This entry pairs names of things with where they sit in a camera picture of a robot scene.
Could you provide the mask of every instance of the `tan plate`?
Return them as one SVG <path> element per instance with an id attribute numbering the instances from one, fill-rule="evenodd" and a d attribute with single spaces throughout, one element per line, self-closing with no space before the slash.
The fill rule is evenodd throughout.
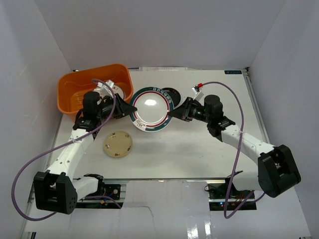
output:
<path id="1" fill-rule="evenodd" d="M 104 151 L 111 157 L 120 158 L 127 155 L 133 146 L 133 141 L 129 133 L 125 131 L 115 131 L 108 135 L 103 144 Z"/>

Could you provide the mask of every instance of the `white table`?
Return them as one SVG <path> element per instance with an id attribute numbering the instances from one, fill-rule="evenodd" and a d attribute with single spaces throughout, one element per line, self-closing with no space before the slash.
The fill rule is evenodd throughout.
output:
<path id="1" fill-rule="evenodd" d="M 265 140 L 257 120 L 250 85 L 243 75 L 225 75 L 224 71 L 134 71 L 135 91 L 145 86 L 173 87 L 182 99 L 192 96 L 191 87 L 207 81 L 229 85 L 238 95 L 245 115 L 244 131 Z M 240 124 L 238 106 L 227 89 L 206 86 L 204 93 L 216 94 L 224 104 L 225 115 Z M 68 140 L 73 122 L 63 116 L 56 145 Z M 113 159 L 102 149 L 104 138 L 115 130 L 125 130 L 134 141 L 125 157 Z M 60 151 L 53 153 L 51 162 Z M 162 131 L 142 132 L 129 117 L 112 120 L 100 132 L 77 167 L 75 177 L 97 173 L 106 179 L 220 178 L 231 173 L 236 150 L 208 133 L 196 120 L 172 119 Z M 256 165 L 241 155 L 238 170 L 256 171 Z M 111 238 L 111 239 L 297 239 L 310 235 L 298 197 L 290 189 L 275 199 L 265 197 L 255 211 L 239 211 L 229 220 L 222 212 L 210 212 L 205 182 L 130 181 L 121 210 L 76 209 L 71 215 L 58 214 L 43 222 L 27 222 L 26 232 L 37 232 L 36 239 Z M 30 216 L 48 212 L 32 204 Z"/>

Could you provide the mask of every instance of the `white backdrop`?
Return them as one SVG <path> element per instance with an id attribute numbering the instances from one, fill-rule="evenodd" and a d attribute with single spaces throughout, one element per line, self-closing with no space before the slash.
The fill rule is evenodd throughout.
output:
<path id="1" fill-rule="evenodd" d="M 285 0 L 35 0 L 72 69 L 250 66 Z"/>
<path id="2" fill-rule="evenodd" d="M 33 0 L 0 0 L 1 238 L 19 238 L 23 218 L 12 205 L 11 185 L 27 161 L 51 148 L 60 116 L 56 82 L 69 71 Z M 42 165 L 34 163 L 18 181 L 23 211 Z"/>
<path id="3" fill-rule="evenodd" d="M 315 239 L 319 238 L 318 12 L 318 0 L 288 0 L 251 67 L 271 143 L 289 146 L 300 170 L 302 181 L 295 188 Z"/>

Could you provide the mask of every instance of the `plate rim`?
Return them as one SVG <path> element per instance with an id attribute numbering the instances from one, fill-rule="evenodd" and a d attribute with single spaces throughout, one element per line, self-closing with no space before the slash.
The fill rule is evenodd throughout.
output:
<path id="1" fill-rule="evenodd" d="M 133 96 L 131 98 L 131 101 L 130 101 L 130 104 L 132 106 L 134 106 L 135 100 L 138 98 L 138 96 L 141 95 L 142 93 L 147 92 L 147 91 L 149 91 L 150 93 L 151 92 L 157 93 L 157 94 L 161 95 L 165 99 L 165 101 L 166 101 L 166 103 L 168 105 L 167 113 L 174 109 L 173 100 L 171 99 L 169 94 L 167 92 L 165 92 L 164 90 L 162 90 L 161 88 L 159 88 L 159 87 L 152 87 L 152 86 L 144 87 L 144 88 L 139 89 L 135 94 L 133 94 Z M 164 119 L 162 121 L 162 123 L 160 123 L 160 125 L 152 127 L 152 126 L 147 126 L 144 123 L 138 121 L 137 117 L 134 116 L 134 113 L 130 114 L 130 118 L 131 118 L 132 123 L 135 125 L 135 127 L 137 127 L 138 129 L 140 129 L 142 131 L 147 131 L 147 132 L 159 131 L 159 130 L 165 128 L 168 125 L 168 123 L 170 122 L 170 120 L 171 120 L 171 116 L 169 116 L 167 114 L 166 115 L 166 119 Z"/>

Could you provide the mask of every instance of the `black label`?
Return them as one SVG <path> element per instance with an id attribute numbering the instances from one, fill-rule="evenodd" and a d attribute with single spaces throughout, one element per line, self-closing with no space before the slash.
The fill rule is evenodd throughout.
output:
<path id="1" fill-rule="evenodd" d="M 226 75 L 241 75 L 241 71 L 225 71 Z"/>

